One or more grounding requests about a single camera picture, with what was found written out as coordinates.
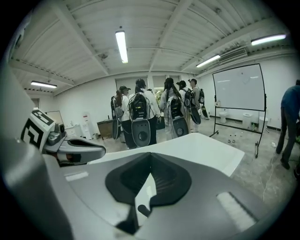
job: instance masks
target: woman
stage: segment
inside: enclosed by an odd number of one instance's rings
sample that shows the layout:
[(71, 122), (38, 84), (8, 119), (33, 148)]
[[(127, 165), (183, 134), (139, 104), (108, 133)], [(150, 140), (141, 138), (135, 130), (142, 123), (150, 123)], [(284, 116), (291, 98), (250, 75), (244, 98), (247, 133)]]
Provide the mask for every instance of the woman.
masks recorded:
[[(187, 87), (187, 83), (185, 81), (180, 81), (177, 83), (179, 85), (179, 93), (181, 95), (181, 99), (184, 102), (185, 100), (185, 94), (188, 91), (188, 87)], [(181, 111), (183, 113), (184, 119), (187, 122), (187, 127), (188, 127), (188, 133), (190, 133), (190, 125), (191, 125), (191, 115), (189, 113), (189, 111), (187, 110), (187, 108), (182, 105), (181, 106)]]
[(123, 116), (121, 117), (120, 121), (121, 121), (121, 126), (124, 130), (126, 145), (128, 149), (134, 149), (136, 148), (136, 144), (132, 137), (131, 120), (129, 118), (129, 111), (127, 110), (127, 105), (129, 103), (129, 99), (127, 95), (128, 95), (128, 88), (125, 86), (120, 86), (116, 95), (116, 104), (117, 106), (121, 107), (123, 111)]
[[(158, 103), (155, 99), (155, 96), (151, 91), (148, 91), (145, 89), (146, 84), (145, 81), (141, 78), (136, 80), (135, 82), (135, 95), (137, 93), (142, 94), (147, 101), (147, 119), (150, 124), (150, 143), (149, 145), (156, 144), (156, 124), (158, 121), (158, 118), (160, 118), (160, 109), (158, 107)], [(135, 95), (131, 95), (129, 97), (129, 101), (133, 101)]]
[(160, 103), (159, 103), (160, 109), (164, 111), (165, 133), (166, 133), (167, 140), (171, 140), (177, 137), (172, 125), (173, 122), (172, 116), (170, 111), (168, 110), (168, 100), (170, 97), (177, 97), (180, 101), (182, 101), (180, 93), (174, 86), (174, 80), (168, 77), (165, 80), (165, 89), (160, 97)]

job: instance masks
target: black and white logo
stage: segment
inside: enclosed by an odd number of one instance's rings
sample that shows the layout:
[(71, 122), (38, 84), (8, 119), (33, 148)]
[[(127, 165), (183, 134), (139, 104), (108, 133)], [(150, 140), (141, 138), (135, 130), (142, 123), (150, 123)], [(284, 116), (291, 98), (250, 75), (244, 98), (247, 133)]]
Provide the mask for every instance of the black and white logo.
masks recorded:
[(51, 118), (49, 118), (46, 114), (43, 114), (40, 110), (33, 110), (32, 114), (48, 126), (54, 123), (54, 121)]
[(43, 134), (43, 131), (28, 119), (22, 131), (21, 139), (26, 143), (31, 143), (40, 148)]

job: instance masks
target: long black hair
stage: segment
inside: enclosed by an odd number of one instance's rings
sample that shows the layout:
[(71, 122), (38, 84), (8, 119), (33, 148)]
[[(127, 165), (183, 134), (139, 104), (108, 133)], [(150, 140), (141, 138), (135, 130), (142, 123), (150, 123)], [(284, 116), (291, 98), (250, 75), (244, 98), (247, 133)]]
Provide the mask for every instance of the long black hair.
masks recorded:
[(122, 106), (122, 93), (120, 90), (117, 90), (117, 95), (116, 95), (116, 104), (118, 107)]
[(184, 89), (187, 86), (185, 81), (180, 81), (176, 83), (179, 86), (179, 90)]
[(168, 77), (166, 80), (165, 80), (165, 89), (164, 90), (167, 90), (167, 96), (166, 96), (166, 100), (168, 101), (169, 99), (169, 92), (170, 92), (170, 89), (173, 89), (174, 93), (176, 94), (176, 96), (181, 99), (181, 95), (180, 93), (178, 92), (177, 88), (174, 86), (174, 80), (171, 78), (171, 77)]
[(142, 90), (142, 88), (145, 88), (145, 87), (146, 87), (145, 81), (142, 78), (139, 78), (135, 82), (135, 93), (144, 92)]

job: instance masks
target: ceiling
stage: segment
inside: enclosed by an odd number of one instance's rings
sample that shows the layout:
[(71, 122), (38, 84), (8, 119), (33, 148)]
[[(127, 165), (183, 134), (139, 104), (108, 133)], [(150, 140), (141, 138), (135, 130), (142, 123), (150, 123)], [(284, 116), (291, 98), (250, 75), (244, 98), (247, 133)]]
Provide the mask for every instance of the ceiling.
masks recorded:
[[(120, 27), (126, 64), (115, 38)], [(33, 10), (10, 65), (25, 89), (57, 95), (122, 73), (201, 75), (221, 63), (197, 63), (241, 48), (244, 59), (292, 53), (289, 37), (251, 46), (253, 39), (278, 33), (288, 29), (258, 0), (47, 0)], [(34, 88), (33, 80), (58, 87)]]

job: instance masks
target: blue jacket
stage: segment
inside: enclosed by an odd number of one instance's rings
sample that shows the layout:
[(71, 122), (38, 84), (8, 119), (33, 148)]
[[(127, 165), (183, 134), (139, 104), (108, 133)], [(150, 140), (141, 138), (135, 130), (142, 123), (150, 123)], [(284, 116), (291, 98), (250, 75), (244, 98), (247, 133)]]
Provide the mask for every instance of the blue jacket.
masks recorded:
[(300, 86), (292, 86), (285, 91), (282, 97), (281, 107), (292, 117), (297, 120), (300, 110)]

